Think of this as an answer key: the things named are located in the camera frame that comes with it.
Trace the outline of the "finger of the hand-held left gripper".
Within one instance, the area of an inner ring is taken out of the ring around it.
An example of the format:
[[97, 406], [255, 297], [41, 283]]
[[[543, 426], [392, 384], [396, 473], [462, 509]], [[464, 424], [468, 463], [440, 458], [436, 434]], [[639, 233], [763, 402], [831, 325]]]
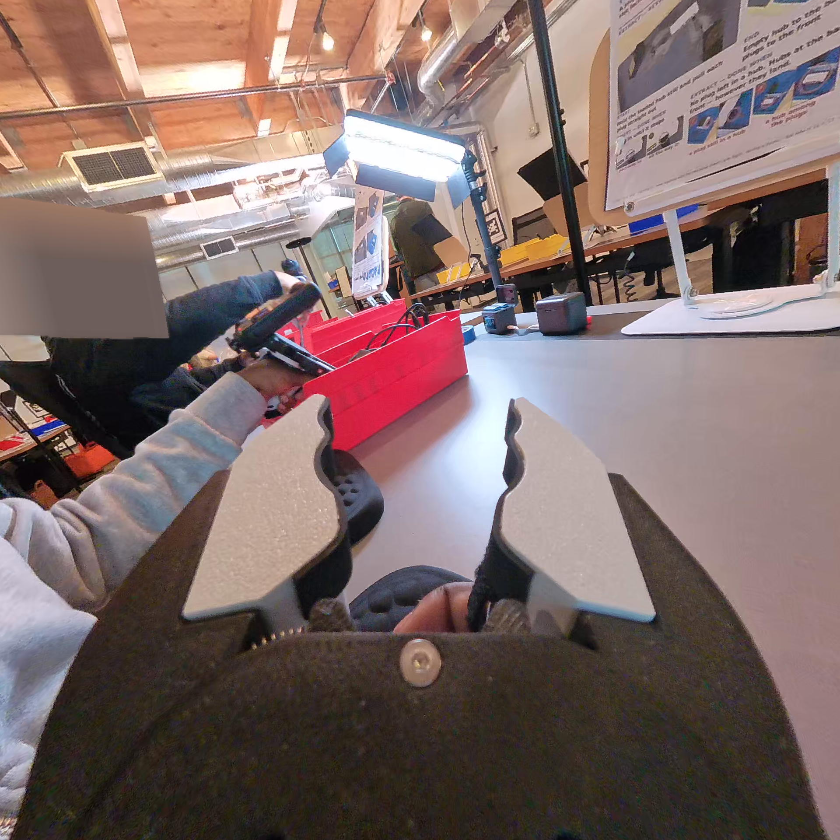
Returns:
[[285, 366], [310, 377], [319, 377], [337, 368], [282, 335], [273, 334], [263, 342], [266, 354]]

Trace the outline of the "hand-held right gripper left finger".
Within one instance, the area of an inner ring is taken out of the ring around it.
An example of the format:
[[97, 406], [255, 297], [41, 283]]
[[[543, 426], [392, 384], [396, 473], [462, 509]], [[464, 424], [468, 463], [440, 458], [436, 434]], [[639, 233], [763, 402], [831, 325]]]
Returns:
[[332, 441], [329, 399], [312, 395], [246, 445], [186, 596], [186, 621], [257, 613], [278, 637], [304, 627], [321, 599], [348, 606], [353, 559]]

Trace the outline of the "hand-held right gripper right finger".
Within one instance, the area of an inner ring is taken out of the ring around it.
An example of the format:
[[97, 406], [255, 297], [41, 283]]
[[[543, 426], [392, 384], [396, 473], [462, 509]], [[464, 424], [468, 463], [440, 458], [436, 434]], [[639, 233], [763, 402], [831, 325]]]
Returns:
[[469, 630], [516, 602], [536, 634], [571, 635], [586, 613], [649, 625], [656, 610], [603, 462], [525, 398], [510, 401], [505, 488], [469, 595]]

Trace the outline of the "red plastic bin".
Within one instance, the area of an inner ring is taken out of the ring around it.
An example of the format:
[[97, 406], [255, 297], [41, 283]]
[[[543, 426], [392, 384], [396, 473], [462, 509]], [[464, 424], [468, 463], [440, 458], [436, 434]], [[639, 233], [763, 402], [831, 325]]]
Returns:
[[328, 351], [325, 361], [337, 369], [302, 393], [328, 398], [334, 446], [354, 448], [465, 376], [461, 327], [457, 317], [435, 314], [393, 343], [362, 348], [358, 338]]
[[303, 346], [326, 360], [328, 351], [358, 338], [362, 338], [362, 348], [383, 346], [385, 339], [393, 343], [414, 330], [415, 320], [423, 321], [419, 311], [404, 316], [406, 311], [406, 301], [400, 299], [344, 318], [309, 322], [303, 330]]

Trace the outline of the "person's left forearm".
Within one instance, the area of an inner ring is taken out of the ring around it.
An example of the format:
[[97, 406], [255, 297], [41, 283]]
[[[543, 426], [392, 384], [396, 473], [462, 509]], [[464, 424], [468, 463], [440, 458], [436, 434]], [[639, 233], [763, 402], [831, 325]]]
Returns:
[[228, 373], [77, 498], [48, 510], [2, 500], [2, 603], [57, 596], [80, 610], [100, 606], [209, 479], [232, 465], [266, 406], [242, 375]]

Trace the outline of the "person's left hand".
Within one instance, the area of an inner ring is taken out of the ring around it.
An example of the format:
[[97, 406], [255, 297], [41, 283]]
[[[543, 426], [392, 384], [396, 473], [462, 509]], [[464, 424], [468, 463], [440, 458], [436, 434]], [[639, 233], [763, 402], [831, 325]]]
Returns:
[[311, 379], [304, 371], [293, 369], [271, 357], [252, 360], [238, 375], [267, 402], [276, 398], [288, 406], [300, 401], [303, 386]]

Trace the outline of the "person's right hand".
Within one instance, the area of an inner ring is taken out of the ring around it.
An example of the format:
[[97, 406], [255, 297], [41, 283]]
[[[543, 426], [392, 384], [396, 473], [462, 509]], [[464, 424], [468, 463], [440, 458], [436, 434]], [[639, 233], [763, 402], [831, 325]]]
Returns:
[[469, 596], [473, 584], [469, 581], [451, 582], [429, 592], [397, 624], [394, 634], [465, 634], [469, 632], [467, 620]]

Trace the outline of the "instruction poster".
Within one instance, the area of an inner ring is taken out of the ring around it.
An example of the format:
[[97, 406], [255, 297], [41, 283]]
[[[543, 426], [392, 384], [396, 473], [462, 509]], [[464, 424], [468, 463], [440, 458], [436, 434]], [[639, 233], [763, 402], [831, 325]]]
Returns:
[[351, 293], [362, 301], [381, 294], [389, 279], [389, 230], [385, 194], [368, 186], [354, 188]]
[[839, 2], [611, 2], [605, 209], [838, 156]]

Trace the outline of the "led light panel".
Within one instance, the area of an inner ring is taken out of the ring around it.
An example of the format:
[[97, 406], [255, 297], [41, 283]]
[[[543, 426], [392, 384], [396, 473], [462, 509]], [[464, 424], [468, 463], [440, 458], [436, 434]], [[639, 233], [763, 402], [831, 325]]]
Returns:
[[453, 207], [466, 200], [476, 180], [465, 168], [474, 157], [458, 136], [355, 109], [345, 113], [343, 131], [323, 159], [330, 175], [352, 163], [357, 185], [426, 202], [443, 184]]

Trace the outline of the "grey cube box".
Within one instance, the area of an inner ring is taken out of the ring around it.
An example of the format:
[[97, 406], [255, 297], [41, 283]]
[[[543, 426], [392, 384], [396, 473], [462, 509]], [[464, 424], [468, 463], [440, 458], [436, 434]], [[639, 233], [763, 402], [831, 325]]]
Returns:
[[589, 317], [585, 296], [579, 291], [542, 298], [534, 307], [537, 326], [543, 336], [571, 335], [587, 328]]

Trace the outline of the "ceiling air vent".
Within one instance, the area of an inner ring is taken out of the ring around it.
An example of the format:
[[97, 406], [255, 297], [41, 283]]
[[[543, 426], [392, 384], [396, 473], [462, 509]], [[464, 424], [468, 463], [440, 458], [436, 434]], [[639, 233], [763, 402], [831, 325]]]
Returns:
[[63, 153], [59, 166], [68, 168], [86, 193], [162, 182], [161, 166], [146, 142], [119, 143]]

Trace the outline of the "blue plastic bin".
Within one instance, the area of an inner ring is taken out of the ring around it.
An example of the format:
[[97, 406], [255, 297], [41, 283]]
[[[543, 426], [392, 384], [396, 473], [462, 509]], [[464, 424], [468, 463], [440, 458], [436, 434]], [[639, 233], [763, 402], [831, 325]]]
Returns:
[[[689, 216], [693, 214], [700, 208], [699, 204], [691, 204], [687, 206], [679, 207], [675, 210], [676, 216], [678, 219]], [[643, 217], [631, 220], [628, 223], [628, 229], [631, 235], [640, 235], [648, 230], [651, 230], [656, 227], [664, 226], [665, 220], [663, 214], [657, 214], [650, 217]]]

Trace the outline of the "tall black pole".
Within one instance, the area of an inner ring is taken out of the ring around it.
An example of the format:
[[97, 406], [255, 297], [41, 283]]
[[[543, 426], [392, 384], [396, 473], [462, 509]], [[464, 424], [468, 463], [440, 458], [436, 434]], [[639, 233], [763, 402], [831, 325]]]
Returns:
[[560, 96], [554, 73], [549, 27], [542, 1], [528, 1], [528, 10], [535, 53], [539, 63], [543, 96], [549, 117], [554, 168], [560, 186], [563, 217], [568, 231], [567, 236], [570, 240], [570, 253], [578, 290], [583, 294], [584, 302], [589, 307], [592, 305], [592, 290], [587, 273], [580, 218], [572, 185], [571, 158], [564, 135], [564, 112], [560, 105]]

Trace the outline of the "silver air duct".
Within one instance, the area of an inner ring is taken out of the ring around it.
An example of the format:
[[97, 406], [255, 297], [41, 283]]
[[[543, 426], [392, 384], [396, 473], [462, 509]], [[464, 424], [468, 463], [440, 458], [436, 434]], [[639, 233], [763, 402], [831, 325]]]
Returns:
[[340, 124], [204, 148], [152, 153], [162, 177], [103, 188], [87, 187], [68, 166], [3, 175], [1, 196], [79, 207], [126, 204], [166, 193], [183, 193], [288, 170], [323, 168], [323, 152], [336, 141]]

